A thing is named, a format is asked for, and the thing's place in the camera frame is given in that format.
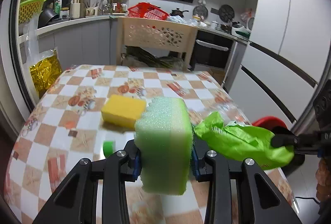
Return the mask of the green plastic snack bag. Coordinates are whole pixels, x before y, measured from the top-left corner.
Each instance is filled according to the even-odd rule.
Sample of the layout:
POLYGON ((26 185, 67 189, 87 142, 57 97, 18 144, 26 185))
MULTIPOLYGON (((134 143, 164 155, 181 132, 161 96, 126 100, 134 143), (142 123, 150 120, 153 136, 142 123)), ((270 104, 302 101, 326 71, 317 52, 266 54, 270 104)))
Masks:
POLYGON ((226 158, 236 161, 252 158, 263 170, 284 167, 295 156, 292 146, 272 147, 275 134, 268 129, 235 121, 225 125, 217 111, 194 126, 194 131, 212 150, 226 158))

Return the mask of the white detergent bottle green cap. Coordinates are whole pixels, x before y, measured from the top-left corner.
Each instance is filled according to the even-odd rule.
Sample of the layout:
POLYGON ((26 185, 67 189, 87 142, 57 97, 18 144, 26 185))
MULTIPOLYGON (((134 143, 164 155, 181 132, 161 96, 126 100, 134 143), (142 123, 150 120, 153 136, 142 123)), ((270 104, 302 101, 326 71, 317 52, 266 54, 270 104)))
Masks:
POLYGON ((108 158, 115 151, 115 141, 105 140, 103 142, 103 154, 105 158, 108 158))

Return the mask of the yellow sponge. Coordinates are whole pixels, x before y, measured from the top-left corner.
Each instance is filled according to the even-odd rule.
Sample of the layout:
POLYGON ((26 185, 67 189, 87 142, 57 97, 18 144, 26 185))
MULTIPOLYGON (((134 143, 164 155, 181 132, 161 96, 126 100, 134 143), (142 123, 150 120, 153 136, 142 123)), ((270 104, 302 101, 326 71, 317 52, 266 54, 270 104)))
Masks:
POLYGON ((145 109, 145 100, 112 95, 102 107, 101 113, 106 123, 135 130, 135 123, 141 118, 145 109))

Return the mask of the green sponge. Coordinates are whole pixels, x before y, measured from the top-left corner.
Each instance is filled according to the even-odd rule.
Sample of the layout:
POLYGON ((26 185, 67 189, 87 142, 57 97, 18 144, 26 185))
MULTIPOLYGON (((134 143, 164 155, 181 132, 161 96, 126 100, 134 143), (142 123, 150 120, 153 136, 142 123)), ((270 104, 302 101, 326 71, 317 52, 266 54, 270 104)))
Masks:
POLYGON ((147 193, 183 195, 188 181, 193 133, 181 98, 155 97, 135 123, 141 152, 141 181, 147 193))

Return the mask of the red trash bin black liner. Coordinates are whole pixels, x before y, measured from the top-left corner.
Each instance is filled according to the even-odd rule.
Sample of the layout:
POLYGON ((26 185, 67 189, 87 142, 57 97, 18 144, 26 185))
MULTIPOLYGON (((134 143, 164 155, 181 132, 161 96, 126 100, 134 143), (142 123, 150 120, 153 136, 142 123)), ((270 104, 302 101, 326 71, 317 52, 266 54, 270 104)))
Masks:
POLYGON ((252 123, 255 127, 261 127, 272 131, 276 127, 282 127, 287 129, 287 125, 275 116, 265 116, 252 123))

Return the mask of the checkered tablecloth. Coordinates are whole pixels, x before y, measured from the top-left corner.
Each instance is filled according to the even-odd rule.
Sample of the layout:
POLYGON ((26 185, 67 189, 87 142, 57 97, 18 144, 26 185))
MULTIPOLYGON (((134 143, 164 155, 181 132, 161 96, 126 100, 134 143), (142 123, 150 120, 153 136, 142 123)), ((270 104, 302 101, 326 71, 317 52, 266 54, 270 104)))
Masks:
POLYGON ((11 153, 5 201, 18 220, 32 223, 60 182, 81 158, 103 159, 103 143, 124 148, 134 133, 107 125, 101 109, 112 95, 181 98, 194 124, 213 111, 227 131, 254 128, 221 85, 203 71, 81 65, 65 70, 28 117, 11 153))

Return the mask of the white refrigerator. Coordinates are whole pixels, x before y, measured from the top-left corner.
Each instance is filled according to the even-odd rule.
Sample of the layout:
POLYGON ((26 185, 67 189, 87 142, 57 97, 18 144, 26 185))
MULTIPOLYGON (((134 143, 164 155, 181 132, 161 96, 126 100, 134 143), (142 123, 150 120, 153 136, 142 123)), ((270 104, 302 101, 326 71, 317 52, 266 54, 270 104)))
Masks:
POLYGON ((258 0, 228 93, 249 121, 303 125, 330 62, 330 0, 258 0))

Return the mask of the cardboard box on floor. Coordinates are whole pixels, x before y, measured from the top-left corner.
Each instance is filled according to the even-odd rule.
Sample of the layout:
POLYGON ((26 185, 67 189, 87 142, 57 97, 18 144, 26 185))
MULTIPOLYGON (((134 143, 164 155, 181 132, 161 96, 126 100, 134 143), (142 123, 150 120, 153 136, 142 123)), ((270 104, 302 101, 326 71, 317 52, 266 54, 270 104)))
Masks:
POLYGON ((225 71, 222 69, 209 68, 208 73, 221 85, 225 77, 225 71))

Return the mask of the gold foil bag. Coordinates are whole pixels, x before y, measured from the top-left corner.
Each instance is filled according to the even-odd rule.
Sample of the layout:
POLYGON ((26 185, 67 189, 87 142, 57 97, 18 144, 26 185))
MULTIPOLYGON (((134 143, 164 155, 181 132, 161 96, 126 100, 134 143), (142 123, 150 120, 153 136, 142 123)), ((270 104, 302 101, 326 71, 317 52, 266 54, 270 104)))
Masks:
POLYGON ((38 97, 42 98, 62 74, 57 50, 43 52, 40 59, 29 67, 29 72, 38 97))

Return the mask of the black built-in oven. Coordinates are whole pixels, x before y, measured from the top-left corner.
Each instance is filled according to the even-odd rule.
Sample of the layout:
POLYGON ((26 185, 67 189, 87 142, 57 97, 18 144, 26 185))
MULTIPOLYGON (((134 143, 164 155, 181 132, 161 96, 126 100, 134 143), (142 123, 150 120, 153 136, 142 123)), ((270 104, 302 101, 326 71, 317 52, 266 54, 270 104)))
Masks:
POLYGON ((209 32, 198 31, 190 59, 192 70, 197 64, 225 69, 231 53, 233 40, 209 32))

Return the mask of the beige plastic perforated rack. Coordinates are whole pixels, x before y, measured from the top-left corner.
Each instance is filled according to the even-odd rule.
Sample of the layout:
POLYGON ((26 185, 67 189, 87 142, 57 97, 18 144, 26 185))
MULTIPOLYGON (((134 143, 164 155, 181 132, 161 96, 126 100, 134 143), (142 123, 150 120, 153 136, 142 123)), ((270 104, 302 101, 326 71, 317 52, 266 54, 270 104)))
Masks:
POLYGON ((157 19, 120 17, 117 21, 116 64, 121 64, 124 46, 152 48, 177 52, 188 70, 198 28, 157 19))

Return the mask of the green plastic colander basket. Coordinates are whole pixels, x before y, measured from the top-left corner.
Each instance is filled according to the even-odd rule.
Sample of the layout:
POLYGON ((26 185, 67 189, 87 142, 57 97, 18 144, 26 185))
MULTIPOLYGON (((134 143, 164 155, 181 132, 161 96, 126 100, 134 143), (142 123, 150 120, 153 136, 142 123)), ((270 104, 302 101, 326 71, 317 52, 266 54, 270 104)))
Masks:
POLYGON ((46 0, 26 0, 20 3, 18 24, 30 21, 35 13, 40 14, 45 1, 46 0))

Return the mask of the red plastic basket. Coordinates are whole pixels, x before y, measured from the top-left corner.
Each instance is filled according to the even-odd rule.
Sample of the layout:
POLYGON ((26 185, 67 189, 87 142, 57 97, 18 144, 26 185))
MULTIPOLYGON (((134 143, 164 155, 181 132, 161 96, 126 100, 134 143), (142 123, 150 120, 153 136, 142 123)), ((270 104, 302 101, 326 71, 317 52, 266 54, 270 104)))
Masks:
POLYGON ((128 16, 135 18, 166 20, 168 13, 150 3, 140 2, 128 9, 128 16))

